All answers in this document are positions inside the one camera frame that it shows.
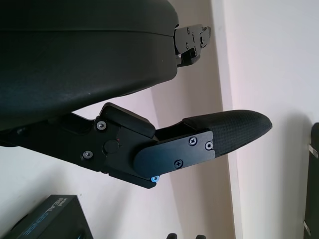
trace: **black box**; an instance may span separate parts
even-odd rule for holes
[[[311,130],[304,239],[319,239],[319,123]]]
[[[51,195],[3,239],[92,239],[77,196]]]

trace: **metal bracket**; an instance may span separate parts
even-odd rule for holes
[[[211,28],[201,24],[178,28],[175,30],[175,54],[178,67],[194,64],[199,58],[201,49],[210,40]]]
[[[143,177],[153,177],[214,158],[213,132],[206,131],[142,149],[135,157],[134,169]]]
[[[314,157],[318,158],[318,152],[311,146],[311,144],[308,145],[308,150],[313,154]]]
[[[9,130],[0,134],[0,141],[152,188],[156,183],[138,175],[132,164],[141,148],[156,143],[154,134],[146,119],[105,104],[95,120],[70,113]]]

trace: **hex bolt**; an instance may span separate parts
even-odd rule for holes
[[[174,167],[179,169],[183,166],[183,164],[184,164],[183,161],[179,159],[174,162]]]
[[[83,158],[84,159],[90,159],[93,157],[93,153],[91,151],[85,151],[83,154],[82,154]]]
[[[106,129],[106,123],[104,121],[99,121],[97,124],[96,124],[96,128],[98,130],[105,130]]]
[[[151,178],[151,181],[152,181],[153,183],[157,183],[157,182],[159,181],[159,179],[160,179],[159,176],[155,176],[155,177]]]
[[[197,138],[196,137],[190,137],[189,140],[188,140],[188,144],[190,146],[194,146],[197,144]]]
[[[205,149],[206,150],[212,150],[213,149],[213,143],[212,142],[207,142],[206,144],[205,144]]]

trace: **white wall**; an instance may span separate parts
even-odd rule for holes
[[[213,26],[210,0],[171,0],[180,27]],[[222,111],[214,36],[196,64],[152,87],[160,127],[185,117]],[[184,238],[233,239],[234,224],[227,157],[170,174]]]
[[[211,0],[216,41],[216,53],[218,59],[219,83],[224,111],[232,110],[233,97],[229,73],[229,61],[226,41],[225,11],[223,0]],[[243,238],[241,202],[237,170],[237,154],[232,152],[226,155],[229,166],[229,179],[232,197],[232,210],[234,217],[234,229],[236,239]]]
[[[220,67],[229,68],[233,107],[273,122],[236,152],[243,238],[300,239],[307,143],[319,121],[319,2],[224,0],[223,8],[216,32],[226,34]]]
[[[157,126],[150,89],[111,101]],[[93,119],[103,104],[77,113]],[[169,175],[148,190],[20,147],[0,155],[0,237],[49,195],[76,194],[95,239],[183,238]]]

